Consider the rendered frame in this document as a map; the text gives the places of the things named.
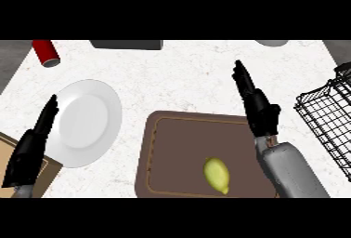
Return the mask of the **tan wooden board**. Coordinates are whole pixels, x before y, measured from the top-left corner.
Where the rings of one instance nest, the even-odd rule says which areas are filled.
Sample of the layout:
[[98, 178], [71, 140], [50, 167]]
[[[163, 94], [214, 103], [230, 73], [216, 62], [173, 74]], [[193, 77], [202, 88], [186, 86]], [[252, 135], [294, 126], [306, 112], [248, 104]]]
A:
[[[15, 195], [14, 188], [3, 188], [3, 179], [6, 175], [6, 168], [11, 159], [11, 155], [17, 146], [18, 140], [9, 137], [0, 132], [0, 198], [12, 198]], [[43, 159], [42, 169], [39, 173], [39, 178], [36, 180], [33, 188], [33, 197], [42, 198], [50, 183], [62, 169], [62, 165], [52, 160], [47, 156]]]

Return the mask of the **grey round object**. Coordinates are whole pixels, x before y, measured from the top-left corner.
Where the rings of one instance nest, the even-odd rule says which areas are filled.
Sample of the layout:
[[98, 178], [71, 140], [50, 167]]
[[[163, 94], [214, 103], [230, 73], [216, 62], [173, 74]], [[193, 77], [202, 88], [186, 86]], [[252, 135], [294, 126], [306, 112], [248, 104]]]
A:
[[261, 45], [270, 47], [283, 46], [289, 40], [255, 40]]

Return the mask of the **white round plate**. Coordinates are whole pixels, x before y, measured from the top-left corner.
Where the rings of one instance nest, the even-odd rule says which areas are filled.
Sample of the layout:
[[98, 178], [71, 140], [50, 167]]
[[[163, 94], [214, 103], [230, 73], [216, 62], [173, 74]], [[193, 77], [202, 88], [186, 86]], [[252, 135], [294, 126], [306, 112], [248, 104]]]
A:
[[87, 79], [56, 94], [59, 113], [46, 156], [67, 168], [92, 164], [106, 153], [123, 124], [123, 104], [114, 88]]

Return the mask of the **dark grey rectangular block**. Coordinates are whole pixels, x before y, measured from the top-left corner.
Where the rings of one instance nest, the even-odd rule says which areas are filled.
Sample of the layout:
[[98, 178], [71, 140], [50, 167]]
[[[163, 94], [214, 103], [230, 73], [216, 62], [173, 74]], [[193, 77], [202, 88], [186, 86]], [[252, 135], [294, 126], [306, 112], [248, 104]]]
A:
[[90, 43], [105, 49], [161, 50], [164, 47], [163, 40], [92, 40]]

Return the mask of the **red can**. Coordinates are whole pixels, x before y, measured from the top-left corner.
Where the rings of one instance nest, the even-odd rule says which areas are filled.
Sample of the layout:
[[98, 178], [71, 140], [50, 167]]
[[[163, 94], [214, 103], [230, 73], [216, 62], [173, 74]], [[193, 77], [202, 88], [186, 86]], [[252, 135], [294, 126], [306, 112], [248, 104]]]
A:
[[61, 57], [50, 40], [34, 40], [31, 42], [42, 65], [46, 68], [55, 67], [61, 63]]

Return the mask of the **yellow lemon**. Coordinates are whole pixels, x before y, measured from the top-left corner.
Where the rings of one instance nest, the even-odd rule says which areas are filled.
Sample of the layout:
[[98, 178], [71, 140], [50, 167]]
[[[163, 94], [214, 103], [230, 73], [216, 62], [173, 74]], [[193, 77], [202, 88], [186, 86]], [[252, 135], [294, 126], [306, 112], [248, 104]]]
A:
[[227, 194], [230, 174], [220, 158], [211, 157], [205, 159], [204, 173], [205, 180], [213, 189], [222, 194]]

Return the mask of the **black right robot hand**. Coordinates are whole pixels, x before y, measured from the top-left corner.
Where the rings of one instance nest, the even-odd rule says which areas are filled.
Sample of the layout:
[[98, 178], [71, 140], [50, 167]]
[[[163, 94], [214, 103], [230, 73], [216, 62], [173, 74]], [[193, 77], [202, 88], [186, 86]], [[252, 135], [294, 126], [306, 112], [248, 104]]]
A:
[[278, 125], [282, 108], [269, 102], [264, 92], [254, 85], [248, 70], [239, 60], [235, 61], [232, 77], [244, 100], [247, 121], [254, 136], [257, 138], [276, 136], [279, 134]]

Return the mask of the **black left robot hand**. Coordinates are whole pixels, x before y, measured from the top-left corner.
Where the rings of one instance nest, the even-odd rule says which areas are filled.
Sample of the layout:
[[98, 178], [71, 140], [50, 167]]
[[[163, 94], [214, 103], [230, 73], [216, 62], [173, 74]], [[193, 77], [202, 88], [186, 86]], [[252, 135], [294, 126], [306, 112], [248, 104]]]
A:
[[49, 133], [58, 112], [58, 99], [56, 95], [52, 95], [40, 113], [34, 129], [27, 130], [12, 152], [2, 184], [3, 188], [36, 183], [45, 159]]

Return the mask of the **brown rectangular tray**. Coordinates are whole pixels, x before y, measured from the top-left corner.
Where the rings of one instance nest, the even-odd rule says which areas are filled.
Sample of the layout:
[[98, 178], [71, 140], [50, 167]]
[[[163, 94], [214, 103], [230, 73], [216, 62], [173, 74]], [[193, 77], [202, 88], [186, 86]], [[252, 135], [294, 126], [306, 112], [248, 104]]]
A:
[[[205, 159], [217, 157], [229, 173], [229, 192], [205, 181]], [[276, 198], [257, 161], [254, 137], [242, 116], [157, 111], [146, 130], [134, 185], [140, 197]]]

